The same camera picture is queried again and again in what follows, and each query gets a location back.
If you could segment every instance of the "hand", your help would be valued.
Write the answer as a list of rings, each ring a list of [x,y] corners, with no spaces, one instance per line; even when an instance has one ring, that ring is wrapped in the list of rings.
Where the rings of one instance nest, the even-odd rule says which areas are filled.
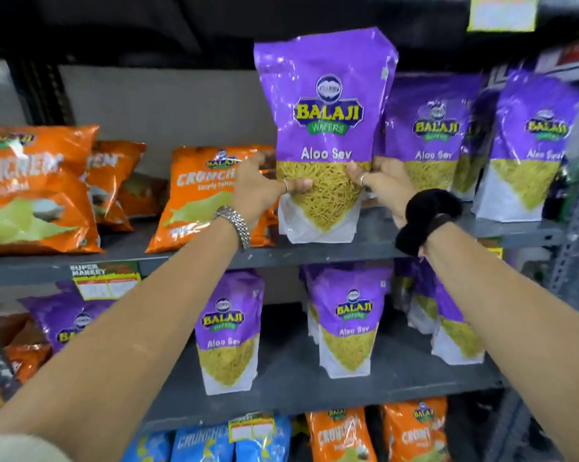
[[[297,180],[271,180],[260,169],[273,169],[277,162],[274,152],[260,151],[241,162],[234,181],[234,202],[232,208],[238,212],[250,230],[257,225],[262,213],[270,208],[279,196],[285,193],[304,193],[313,187],[309,178]]]
[[[417,193],[403,163],[389,157],[375,157],[372,170],[366,173],[355,162],[347,164],[347,175],[358,186],[360,179],[366,173],[362,184],[370,186],[377,195],[379,202],[392,211],[396,225],[401,228],[405,220],[405,209],[409,200]]]

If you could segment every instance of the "silver bracelet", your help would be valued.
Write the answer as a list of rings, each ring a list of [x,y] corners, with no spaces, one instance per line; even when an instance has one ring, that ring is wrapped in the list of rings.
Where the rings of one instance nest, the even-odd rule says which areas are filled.
[[[247,228],[247,224],[245,223],[245,219],[232,209],[230,206],[221,206],[217,209],[214,213],[213,220],[217,217],[223,217],[225,220],[228,220],[236,231],[239,233],[240,238],[240,249],[244,251],[247,248],[251,248],[251,233]]]

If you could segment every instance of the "person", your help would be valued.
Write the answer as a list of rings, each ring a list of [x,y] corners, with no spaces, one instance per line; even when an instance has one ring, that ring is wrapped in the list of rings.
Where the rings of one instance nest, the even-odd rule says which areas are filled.
[[[237,169],[233,209],[250,228],[281,194],[313,184],[266,179],[259,169],[273,157]],[[363,175],[350,162],[347,174],[401,227],[416,190],[399,161],[377,158],[373,169]],[[78,334],[0,411],[0,461],[118,461],[238,248],[235,227],[217,218]],[[579,314],[455,224],[436,229],[423,252],[542,427],[579,462]]]

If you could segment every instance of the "white sleeve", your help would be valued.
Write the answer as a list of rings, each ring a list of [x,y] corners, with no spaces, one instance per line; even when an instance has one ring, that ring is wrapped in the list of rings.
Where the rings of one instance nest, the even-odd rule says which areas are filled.
[[[0,462],[71,462],[63,451],[43,439],[0,435]]]

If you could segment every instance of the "metal shelf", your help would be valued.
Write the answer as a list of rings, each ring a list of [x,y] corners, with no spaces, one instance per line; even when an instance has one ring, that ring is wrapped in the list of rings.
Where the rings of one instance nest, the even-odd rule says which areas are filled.
[[[319,367],[299,304],[263,310],[258,375],[248,392],[207,396],[190,341],[145,416],[141,431],[214,424],[255,411],[287,415],[401,402],[500,388],[505,378],[490,357],[483,365],[449,366],[431,355],[430,337],[407,327],[386,305],[373,349],[371,375],[331,380]]]
[[[563,243],[563,227],[550,220],[500,224],[476,219],[468,211],[458,225],[476,238],[500,237],[506,248],[548,246]],[[132,233],[105,235],[105,254],[0,257],[0,286],[31,285],[71,279],[70,265],[103,261],[138,261],[143,276],[151,274],[172,253],[145,254],[157,222],[134,224]],[[404,256],[394,248],[397,228],[382,208],[363,210],[358,231],[351,243],[291,244],[280,236],[274,248],[254,248],[238,253],[230,269],[276,267],[317,262],[343,262],[390,259]]]

